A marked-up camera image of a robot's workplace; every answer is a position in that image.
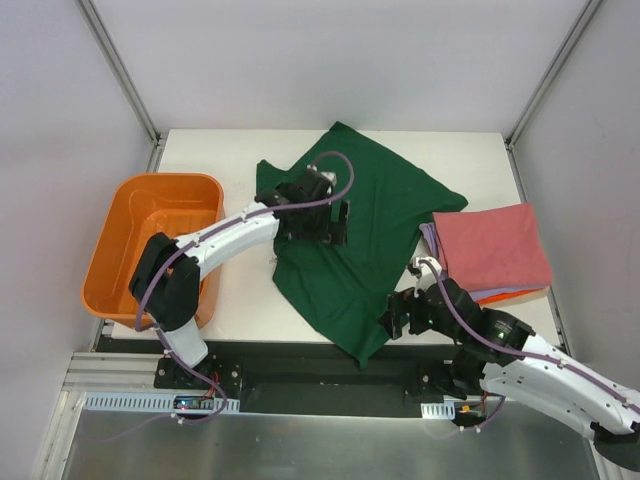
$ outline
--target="green towel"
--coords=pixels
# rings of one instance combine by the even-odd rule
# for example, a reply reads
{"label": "green towel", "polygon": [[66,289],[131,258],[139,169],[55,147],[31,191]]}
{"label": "green towel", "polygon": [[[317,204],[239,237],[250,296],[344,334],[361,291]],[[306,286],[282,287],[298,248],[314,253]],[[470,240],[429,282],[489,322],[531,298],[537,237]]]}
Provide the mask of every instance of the green towel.
{"label": "green towel", "polygon": [[[327,150],[344,153],[353,164],[348,245],[331,246],[276,239],[273,281],[315,328],[366,366],[389,340],[377,320],[420,239],[418,226],[433,212],[458,212],[467,200],[388,148],[336,123],[289,171],[265,160],[258,164],[257,191],[293,181]],[[336,172],[340,191],[348,170],[340,158],[325,158],[322,171]],[[334,205],[337,216],[337,205]]]}

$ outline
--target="orange bin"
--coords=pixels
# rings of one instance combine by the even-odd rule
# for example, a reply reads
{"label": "orange bin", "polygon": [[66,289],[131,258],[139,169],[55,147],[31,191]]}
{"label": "orange bin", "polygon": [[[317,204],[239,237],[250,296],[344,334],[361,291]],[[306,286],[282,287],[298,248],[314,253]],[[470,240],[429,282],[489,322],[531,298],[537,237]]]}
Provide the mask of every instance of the orange bin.
{"label": "orange bin", "polygon": [[[124,182],[113,197],[82,288],[85,308],[101,318],[135,327],[138,304],[129,281],[147,244],[164,232],[169,237],[192,233],[224,217],[220,184],[208,175],[145,173]],[[196,323],[213,317],[220,267],[200,283]],[[147,314],[142,324],[151,323]]]}

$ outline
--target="white tabletop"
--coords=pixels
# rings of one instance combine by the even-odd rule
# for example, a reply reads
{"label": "white tabletop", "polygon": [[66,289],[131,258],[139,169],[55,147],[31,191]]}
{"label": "white tabletop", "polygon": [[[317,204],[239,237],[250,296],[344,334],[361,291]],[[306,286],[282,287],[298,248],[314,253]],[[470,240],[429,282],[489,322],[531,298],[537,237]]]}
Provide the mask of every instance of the white tabletop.
{"label": "white tabletop", "polygon": [[[227,215],[242,210],[255,196],[256,164],[290,168],[323,134],[309,130],[172,130],[161,172],[198,172],[216,178],[224,189]],[[520,202],[503,139],[497,133],[362,132],[385,145],[469,200],[466,211]],[[417,253],[425,253],[421,241]],[[207,340],[328,342],[295,311],[271,281],[272,245],[254,247],[224,264],[213,320],[202,330]],[[407,272],[397,290],[415,284]],[[551,343],[558,342],[546,298],[504,307]],[[154,338],[115,325],[114,338]],[[406,333],[396,344],[450,344],[435,333]]]}

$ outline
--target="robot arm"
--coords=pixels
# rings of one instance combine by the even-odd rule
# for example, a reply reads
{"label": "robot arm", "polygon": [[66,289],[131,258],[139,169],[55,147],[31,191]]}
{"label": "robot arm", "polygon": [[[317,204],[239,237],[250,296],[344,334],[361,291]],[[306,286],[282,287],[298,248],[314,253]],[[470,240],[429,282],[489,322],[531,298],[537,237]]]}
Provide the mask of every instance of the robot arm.
{"label": "robot arm", "polygon": [[640,471],[639,392],[565,355],[514,316],[481,309],[452,279],[439,285],[434,258],[416,257],[409,270],[416,287],[392,295],[380,323],[398,338],[408,315],[409,333],[435,330],[462,345],[438,388],[458,398],[482,389],[517,400],[594,441],[605,458]]}
{"label": "robot arm", "polygon": [[[208,353],[194,315],[198,309],[200,281],[218,266],[276,237],[346,244],[349,204],[341,202],[339,218],[333,221],[332,206],[328,202],[335,180],[335,174],[309,167],[295,182],[262,192],[237,215],[175,239],[164,233],[149,239],[129,290],[142,304],[151,287],[145,310],[171,350],[187,366],[198,365]],[[308,208],[298,209],[305,205]],[[171,270],[164,272],[154,284],[158,271],[175,255]]]}

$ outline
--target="stack of towels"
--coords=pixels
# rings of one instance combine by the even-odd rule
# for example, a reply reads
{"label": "stack of towels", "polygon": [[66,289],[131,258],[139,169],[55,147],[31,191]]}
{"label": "stack of towels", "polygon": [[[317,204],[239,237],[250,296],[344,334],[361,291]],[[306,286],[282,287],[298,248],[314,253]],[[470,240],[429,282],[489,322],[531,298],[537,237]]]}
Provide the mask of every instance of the stack of towels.
{"label": "stack of towels", "polygon": [[420,225],[431,254],[474,301],[487,304],[539,292],[551,267],[528,203],[483,212],[434,213]]}

